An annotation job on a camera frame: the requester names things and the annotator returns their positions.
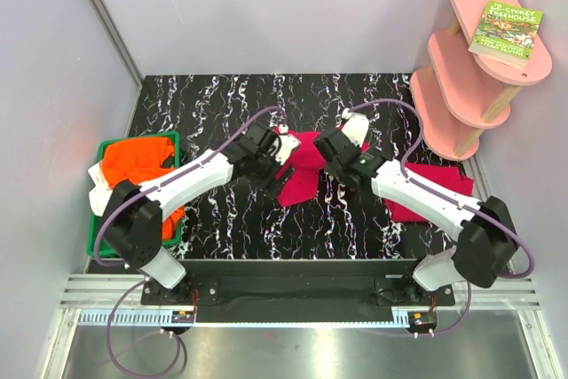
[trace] plastic basket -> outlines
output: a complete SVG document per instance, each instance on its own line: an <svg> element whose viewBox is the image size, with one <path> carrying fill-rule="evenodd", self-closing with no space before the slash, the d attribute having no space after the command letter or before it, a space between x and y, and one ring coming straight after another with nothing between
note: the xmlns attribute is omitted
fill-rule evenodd
<svg viewBox="0 0 568 379"><path fill-rule="evenodd" d="M179 168L179 164L181 163L181 154L180 154L180 145L179 145L179 133L177 132L163 132L163 133L156 133L153 135L144 135L143 137L136 137L136 138L149 138L149 137L165 137L169 138L173 141L175 147L175 154L174 154L174 167ZM113 139L110 141L105 141L99 146L99 153L97 154L97 162L103 160L105 155L105 151L109 146L114 144L115 142L124 141L125 139L131 138L122 138L122 139ZM91 217L91 229L89 232L89 244L87 245L87 253L90 257L94 257L95 255L95 240L97 239L97 233L99 232L99 228L102 225L102 218L92 215ZM181 242L181 228L182 228L182 221L179 222L177 225L176 235L171 240L164 241L163 247L170 248L172 246L176 246ZM105 241L100 243L100 255L101 257L117 257L118 255L111 248Z"/></svg>

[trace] gray floor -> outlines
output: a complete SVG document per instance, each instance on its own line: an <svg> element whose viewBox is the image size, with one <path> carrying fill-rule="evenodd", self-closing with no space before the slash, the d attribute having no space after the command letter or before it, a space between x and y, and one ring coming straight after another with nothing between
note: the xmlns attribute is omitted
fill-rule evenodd
<svg viewBox="0 0 568 379"><path fill-rule="evenodd" d="M455 320L442 312L443 323ZM114 328L116 352L148 328ZM188 362L179 378L536 378L513 312L473 312L455 332L434 339L378 336L370 330L194 328L183 335ZM119 360L140 374L166 367L175 344L153 336ZM66 379L123 378L108 361L105 329L80 327Z"/></svg>

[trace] robotic arm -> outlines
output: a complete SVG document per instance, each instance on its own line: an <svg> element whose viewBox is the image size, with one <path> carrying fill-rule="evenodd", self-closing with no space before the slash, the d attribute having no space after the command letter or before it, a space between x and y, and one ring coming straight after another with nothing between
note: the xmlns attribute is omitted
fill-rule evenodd
<svg viewBox="0 0 568 379"><path fill-rule="evenodd" d="M212 157L214 152L208 150L182 168L140 186L122 181L113 190L103 222L129 198L153 187L158 189L119 215L103 238L124 259L125 267L141 270L183 298L188 290L188 286L182 286L185 268L162 247L163 221L199 195L240 177L268 194L278 195L294 170L288 168L276 177L299 146L291 135L279 135L266 126L253 124Z"/></svg>
<svg viewBox="0 0 568 379"><path fill-rule="evenodd" d="M322 132L314 141L327 161L327 171L351 189L370 186L377 197L413 210L455 242L454 247L425 257L414 269L414 283L429 292L463 280L481 288L491 287L517 251L517 245L494 225L461 207L475 207L514 230L505 203L495 197L481 202L457 194L410 170L404 177L400 162L387 158L377 148L362 153L369 124L364 115L345 111L343 119L341 129ZM457 200L458 207L437 194Z"/></svg>

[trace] black and white marble pattern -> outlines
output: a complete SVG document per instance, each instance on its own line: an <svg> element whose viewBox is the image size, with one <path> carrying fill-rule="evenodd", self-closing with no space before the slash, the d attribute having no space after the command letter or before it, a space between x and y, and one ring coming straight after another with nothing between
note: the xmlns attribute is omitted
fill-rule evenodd
<svg viewBox="0 0 568 379"><path fill-rule="evenodd" d="M412 103L410 75L157 75L145 79L130 136L177 130L182 163L215 148L263 107L286 108L291 130L324 130L340 114L370 99ZM366 111L367 138L401 158L418 135L417 121L396 106ZM267 116L271 123L277 115ZM424 144L410 162L455 164ZM320 173L316 199L282 208L245 179L204 194L185 208L177 258L321 259L421 257L448 247L447 236L430 224L391 220L370 188L353 193ZM258 219L262 218L260 227Z"/></svg>

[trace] shelf tier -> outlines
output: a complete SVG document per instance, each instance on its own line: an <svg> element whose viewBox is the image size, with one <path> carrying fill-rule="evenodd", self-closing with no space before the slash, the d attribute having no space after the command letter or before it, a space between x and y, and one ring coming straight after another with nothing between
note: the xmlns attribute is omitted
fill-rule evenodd
<svg viewBox="0 0 568 379"><path fill-rule="evenodd" d="M455 16L460 23L463 34L471 43L475 35L477 24L483 15L484 9L490 0L451 0ZM520 6L518 0L497 0L505 4ZM536 36L534 49L529 63L522 70L502 64L494 59L473 55L477 64L491 77L516 86L529 86L536 84L550 74L552 59L541 39Z"/></svg>
<svg viewBox="0 0 568 379"><path fill-rule="evenodd" d="M458 120L480 129L491 129L507 120L509 105L493 121L484 120L485 112L505 89L477 65L462 32L437 31L428 41L428 51L446 107Z"/></svg>
<svg viewBox="0 0 568 379"><path fill-rule="evenodd" d="M460 122L448 111L434 70L428 67L414 72L410 89L430 150L448 160L470 158L479 148L478 137L483 130Z"/></svg>

